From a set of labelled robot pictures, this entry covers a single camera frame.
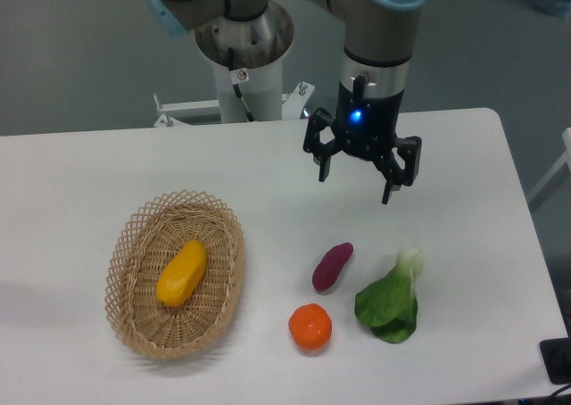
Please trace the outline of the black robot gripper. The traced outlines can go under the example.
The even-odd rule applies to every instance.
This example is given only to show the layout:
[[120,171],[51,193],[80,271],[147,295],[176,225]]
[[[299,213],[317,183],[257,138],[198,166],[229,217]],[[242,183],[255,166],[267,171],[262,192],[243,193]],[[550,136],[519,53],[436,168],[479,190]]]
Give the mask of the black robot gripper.
[[[385,178],[382,204],[394,191],[412,186],[419,169],[422,138],[396,136],[401,99],[409,65],[379,67],[344,62],[335,118],[319,107],[308,118],[302,149],[313,155],[319,182],[330,171],[331,157],[339,152],[373,162]],[[334,137],[326,143],[320,134],[329,128]]]

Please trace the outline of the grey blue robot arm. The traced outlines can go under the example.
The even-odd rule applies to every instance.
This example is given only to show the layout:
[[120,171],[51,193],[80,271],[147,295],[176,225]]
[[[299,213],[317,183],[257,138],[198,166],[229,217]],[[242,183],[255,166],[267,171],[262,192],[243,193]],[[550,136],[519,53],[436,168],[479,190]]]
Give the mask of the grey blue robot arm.
[[336,107],[310,115],[303,149],[320,180],[342,152],[374,164],[385,196],[414,183],[422,141],[398,136],[396,123],[426,0],[301,0],[299,12],[274,0],[146,1],[169,33],[194,35],[225,123],[299,116],[311,87],[282,96],[284,59],[295,44],[315,45],[319,25],[333,20],[342,52]]

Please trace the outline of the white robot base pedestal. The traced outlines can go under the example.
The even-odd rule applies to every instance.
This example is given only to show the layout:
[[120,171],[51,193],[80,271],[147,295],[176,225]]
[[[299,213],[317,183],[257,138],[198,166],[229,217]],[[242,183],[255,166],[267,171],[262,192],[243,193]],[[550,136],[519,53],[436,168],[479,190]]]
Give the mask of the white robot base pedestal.
[[294,41],[294,23],[281,5],[268,1],[251,21],[218,17],[194,30],[203,58],[210,63],[217,90],[215,100],[161,103],[154,95],[157,127],[197,123],[218,114],[223,123],[297,120],[309,116],[306,105],[315,86],[300,81],[283,91],[283,65]]

